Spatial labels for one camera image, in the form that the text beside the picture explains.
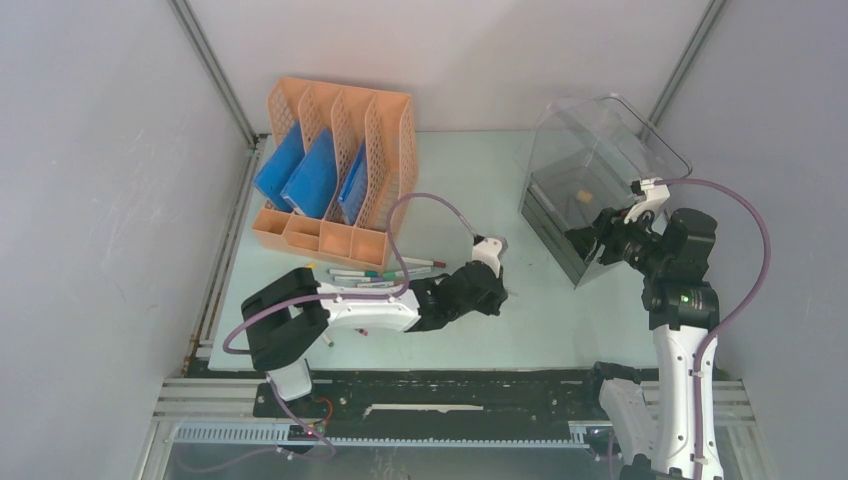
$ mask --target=perforated divider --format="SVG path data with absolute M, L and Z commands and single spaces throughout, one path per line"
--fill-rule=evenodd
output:
M 324 127 L 333 133 L 338 185 L 323 220 L 259 211 L 253 231 L 262 246 L 363 270 L 384 271 L 389 257 L 387 213 L 418 179 L 418 155 L 409 95 L 283 77 L 268 96 L 277 144 L 300 121 L 308 151 Z M 336 198 L 365 139 L 368 187 L 355 226 L 341 223 Z M 406 207 L 392 222 L 398 232 Z
M 368 166 L 368 192 L 356 218 L 356 226 L 375 229 L 376 211 L 381 189 L 389 172 L 386 151 L 383 144 L 383 122 L 377 108 L 378 98 L 374 97 L 365 112 L 365 161 Z

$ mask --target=white table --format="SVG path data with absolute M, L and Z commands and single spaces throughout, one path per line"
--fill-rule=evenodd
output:
M 447 198 L 480 233 L 500 235 L 509 242 L 503 266 L 510 298 L 501 315 L 471 313 L 426 333 L 371 330 L 365 337 L 334 330 L 334 347 L 319 340 L 307 352 L 310 367 L 515 370 L 588 367 L 597 360 L 656 366 L 648 314 L 640 301 L 641 275 L 619 265 L 575 290 L 518 213 L 524 171 L 513 154 L 525 135 L 418 134 L 416 190 Z M 271 151 L 269 146 L 262 162 Z M 252 368 L 249 356 L 221 349 L 224 337 L 242 322 L 242 301 L 289 270 L 312 262 L 259 245 L 249 230 L 263 202 L 253 190 L 209 360 L 213 370 Z M 459 221 L 427 199 L 410 205 L 398 244 L 405 255 L 448 262 L 448 271 L 461 266 L 471 253 L 468 233 Z M 317 279 L 329 281 L 330 267 L 317 262 Z M 247 348 L 247 337 L 242 334 L 233 346 Z

